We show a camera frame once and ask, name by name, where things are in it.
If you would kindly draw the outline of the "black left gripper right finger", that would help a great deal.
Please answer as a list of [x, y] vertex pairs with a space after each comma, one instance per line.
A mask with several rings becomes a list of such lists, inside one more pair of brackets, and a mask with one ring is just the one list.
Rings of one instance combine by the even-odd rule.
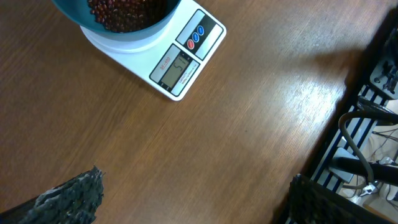
[[290, 183], [288, 202], [295, 223], [393, 224], [301, 174]]

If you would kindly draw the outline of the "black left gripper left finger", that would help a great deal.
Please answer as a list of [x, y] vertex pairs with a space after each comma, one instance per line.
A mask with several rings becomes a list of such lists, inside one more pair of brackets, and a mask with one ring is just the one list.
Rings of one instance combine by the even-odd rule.
[[93, 167], [1, 213], [1, 223], [93, 223], [102, 203], [103, 173]]

